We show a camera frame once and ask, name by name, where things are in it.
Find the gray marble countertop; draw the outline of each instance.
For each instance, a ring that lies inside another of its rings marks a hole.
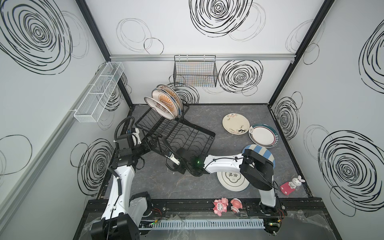
[[[136,106],[133,116],[136,121],[148,110],[146,106]],[[243,148],[253,144],[248,133],[234,135],[227,132],[222,126],[222,119],[229,113],[244,115],[250,122],[264,123],[276,128],[272,116],[266,105],[196,105],[190,106],[185,119],[200,127],[206,128],[216,134],[215,140],[209,150],[209,154],[217,156],[234,155],[240,153]],[[269,148],[276,162],[274,180],[280,186],[297,177],[297,172],[292,160],[288,155],[283,141],[272,148]],[[143,155],[145,166],[137,170],[133,179],[131,194],[147,191],[152,199],[202,199],[202,198],[259,198],[259,192],[252,185],[249,185],[241,192],[233,192],[225,189],[217,179],[216,174],[204,174],[201,177],[194,177],[186,172],[184,175],[179,172],[170,171],[165,165],[165,157],[154,152]],[[289,196],[278,191],[278,196],[286,197],[308,197],[301,186]]]

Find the black dish rack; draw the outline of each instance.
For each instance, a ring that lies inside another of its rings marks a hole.
[[[174,152],[183,148],[196,156],[208,154],[215,133],[185,120],[189,105],[183,106],[182,115],[175,120],[164,118],[150,107],[136,122],[136,127],[143,131],[144,139],[152,151],[167,156],[169,150],[163,141],[166,139]]]

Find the pink toy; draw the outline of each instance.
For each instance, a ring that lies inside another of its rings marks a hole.
[[[221,217],[222,212],[227,212],[228,199],[225,197],[214,201],[214,213]]]
[[[240,212],[239,209],[243,208],[241,201],[238,200],[237,198],[232,199],[231,204],[232,204],[231,210],[233,212],[239,213]]]
[[[292,178],[292,182],[286,182],[283,185],[280,186],[280,190],[285,194],[289,195],[292,193],[296,187],[301,186],[302,182],[305,182],[304,179],[301,179],[301,176],[299,175],[297,178]]]

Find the white mesh basket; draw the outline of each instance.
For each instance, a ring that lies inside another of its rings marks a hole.
[[[74,117],[79,122],[97,122],[111,97],[122,73],[121,62],[108,62],[91,90],[87,93]]]

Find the black wire rack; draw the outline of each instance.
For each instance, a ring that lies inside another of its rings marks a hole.
[[[175,55],[174,86],[216,87],[215,55]]]
[[[189,105],[183,106],[183,114],[175,120],[166,119],[149,108],[136,122],[136,127],[143,131],[152,151],[162,156],[168,155],[169,150],[162,139],[164,137],[174,152],[184,148],[196,156],[208,153],[215,133],[185,120],[184,115],[189,110]]]

